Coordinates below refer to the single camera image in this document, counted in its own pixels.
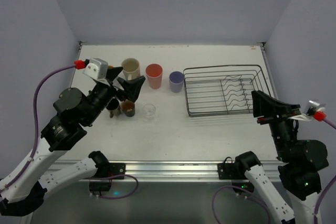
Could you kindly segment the beige patterned mug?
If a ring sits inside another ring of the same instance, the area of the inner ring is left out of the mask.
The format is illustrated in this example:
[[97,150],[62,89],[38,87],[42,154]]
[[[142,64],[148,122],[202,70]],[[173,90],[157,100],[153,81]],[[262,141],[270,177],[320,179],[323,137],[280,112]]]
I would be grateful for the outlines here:
[[133,80],[141,76],[140,63],[134,58],[127,58],[123,60],[121,66],[123,67],[123,74],[126,80]]

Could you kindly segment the pink plastic cup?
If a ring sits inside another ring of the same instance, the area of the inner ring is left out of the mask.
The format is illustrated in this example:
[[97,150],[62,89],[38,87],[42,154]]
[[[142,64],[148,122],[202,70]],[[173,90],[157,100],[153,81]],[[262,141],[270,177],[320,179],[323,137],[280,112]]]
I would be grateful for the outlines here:
[[145,70],[149,85],[152,89],[159,89],[162,83],[163,68],[156,63],[150,64]]

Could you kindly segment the clear glass cup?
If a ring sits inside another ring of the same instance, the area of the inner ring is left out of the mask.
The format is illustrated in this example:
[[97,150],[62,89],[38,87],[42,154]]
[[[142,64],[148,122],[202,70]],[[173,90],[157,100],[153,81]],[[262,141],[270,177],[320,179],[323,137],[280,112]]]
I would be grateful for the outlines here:
[[145,122],[154,122],[156,117],[156,107],[153,104],[145,104],[143,106],[143,116],[144,116],[144,120]]

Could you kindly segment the lavender plastic cup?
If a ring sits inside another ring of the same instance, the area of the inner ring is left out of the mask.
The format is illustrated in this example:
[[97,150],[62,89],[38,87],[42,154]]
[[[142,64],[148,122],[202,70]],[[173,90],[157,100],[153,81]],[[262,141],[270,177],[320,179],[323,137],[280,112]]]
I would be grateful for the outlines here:
[[184,75],[182,72],[174,71],[169,75],[170,89],[174,93],[179,93],[184,84]]

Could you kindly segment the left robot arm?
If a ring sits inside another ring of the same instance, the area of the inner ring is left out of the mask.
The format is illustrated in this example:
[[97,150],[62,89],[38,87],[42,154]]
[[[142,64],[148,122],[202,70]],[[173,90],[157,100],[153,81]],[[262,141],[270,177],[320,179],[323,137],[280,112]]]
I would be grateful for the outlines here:
[[35,134],[30,154],[5,178],[1,179],[1,215],[23,217],[37,210],[58,190],[82,179],[124,179],[114,174],[108,159],[93,151],[78,163],[46,174],[49,167],[71,150],[87,134],[86,127],[116,98],[135,102],[145,82],[144,76],[133,80],[119,77],[122,67],[100,71],[103,81],[93,78],[96,85],[88,95],[78,88],[66,88],[53,104],[56,115]]

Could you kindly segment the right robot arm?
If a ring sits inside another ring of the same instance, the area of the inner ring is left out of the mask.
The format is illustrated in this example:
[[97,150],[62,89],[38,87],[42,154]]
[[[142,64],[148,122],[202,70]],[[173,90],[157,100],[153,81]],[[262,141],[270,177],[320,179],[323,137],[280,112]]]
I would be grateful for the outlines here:
[[321,223],[319,212],[322,187],[319,171],[328,167],[326,145],[318,140],[298,140],[298,122],[325,117],[323,104],[310,100],[305,113],[300,105],[280,102],[262,91],[252,91],[253,116],[271,131],[279,177],[290,197],[287,204],[265,174],[263,165],[252,152],[235,158],[234,166],[257,189],[270,213],[278,223]]

